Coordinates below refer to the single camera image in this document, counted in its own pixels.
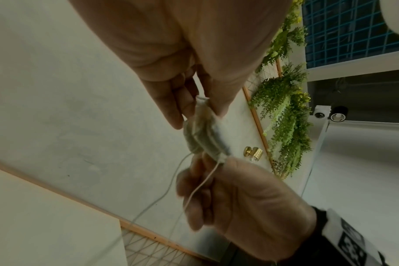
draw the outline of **hanging plant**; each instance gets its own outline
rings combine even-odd
[[[288,53],[292,50],[292,42],[298,46],[306,45],[306,28],[302,26],[295,27],[292,30],[294,24],[298,24],[302,21],[299,11],[302,3],[303,0],[293,1],[286,19],[277,32],[275,39],[272,41],[270,48],[267,51],[267,55],[262,59],[261,64],[256,69],[256,73],[261,72],[264,66],[274,64],[278,58],[285,59]]]
[[[293,68],[291,63],[283,66],[282,71],[281,77],[264,80],[249,104],[254,108],[262,107],[261,119],[271,119],[264,130],[265,136],[270,129],[274,132],[268,141],[268,152],[278,175],[285,178],[300,167],[303,153],[310,150],[307,130],[311,124],[307,121],[310,97],[300,87],[306,72],[301,65]]]

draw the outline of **black sleeve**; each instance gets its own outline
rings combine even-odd
[[[373,256],[373,245],[342,218],[334,217],[332,219],[334,222],[330,222],[330,227],[327,228],[327,212],[314,209],[317,213],[315,231],[291,258],[279,262],[278,265],[388,266],[384,256],[378,251],[376,251],[378,257],[374,258],[376,256]],[[333,231],[336,231],[335,234],[339,236],[338,238],[330,237],[333,235]]]

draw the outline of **white string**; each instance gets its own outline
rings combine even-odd
[[[126,236],[127,234],[131,233],[131,227],[135,224],[135,222],[143,215],[146,213],[146,211],[148,211],[151,207],[153,207],[157,202],[159,202],[160,200],[162,200],[170,191],[172,184],[173,184],[173,180],[175,179],[176,175],[178,174],[179,168],[181,167],[182,163],[186,160],[186,158],[188,158],[192,153],[189,153],[188,155],[186,155],[182,161],[179,163],[178,167],[176,168],[175,172],[173,173],[172,176],[172,180],[170,181],[169,187],[167,188],[166,192],[159,197],[158,199],[156,199],[155,201],[153,201],[150,205],[148,205],[144,210],[142,210],[132,221],[129,222],[129,227],[126,228],[126,230],[128,230],[128,233],[126,233],[125,235],[120,235],[119,237],[116,238],[115,241],[112,242],[112,244],[110,244],[107,248],[105,248],[101,253],[99,253],[97,256],[95,256],[94,258],[92,258],[91,260],[89,260],[86,265],[87,266],[91,266],[94,265],[95,263],[97,263],[97,261],[99,259],[101,259],[103,256],[105,256],[110,250],[112,250],[117,244],[119,244],[121,242],[121,239]],[[135,237],[135,233],[133,234],[132,238],[129,240],[129,243],[131,243],[132,239]]]
[[[216,166],[214,166],[214,168],[213,168],[213,169],[211,170],[211,172],[207,175],[207,177],[204,179],[204,181],[203,181],[198,187],[196,187],[196,188],[194,189],[194,191],[192,191],[191,195],[189,195],[189,198],[188,198],[188,200],[186,201],[185,206],[183,206],[183,210],[182,210],[181,214],[180,214],[179,217],[177,218],[175,224],[173,225],[172,230],[170,231],[169,237],[167,238],[167,244],[166,244],[166,245],[167,245],[167,249],[166,249],[166,251],[163,253],[163,255],[161,256],[161,258],[157,261],[157,265],[160,264],[160,262],[161,262],[161,261],[163,260],[163,258],[165,257],[167,251],[169,250],[169,248],[170,248],[170,246],[169,246],[170,238],[172,237],[173,232],[174,232],[174,230],[175,230],[175,228],[176,228],[176,225],[178,224],[179,220],[181,219],[182,214],[186,211],[186,208],[188,207],[189,203],[191,202],[192,197],[194,196],[194,194],[195,194],[202,186],[204,186],[204,184],[208,181],[208,179],[210,179],[210,177],[212,176],[212,174],[214,174],[214,172],[217,170],[218,165],[221,164],[221,163],[223,163],[223,162],[221,162],[221,160],[219,160],[219,162],[216,163]]]

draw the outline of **blue metal mesh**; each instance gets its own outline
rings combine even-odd
[[[399,51],[379,0],[306,0],[302,9],[307,68]]]

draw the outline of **gold wall lamp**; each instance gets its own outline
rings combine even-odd
[[[262,156],[263,151],[258,148],[254,147],[253,149],[249,146],[245,147],[243,150],[243,156],[247,157],[250,156],[251,158],[249,159],[252,163],[259,161],[259,159]]]

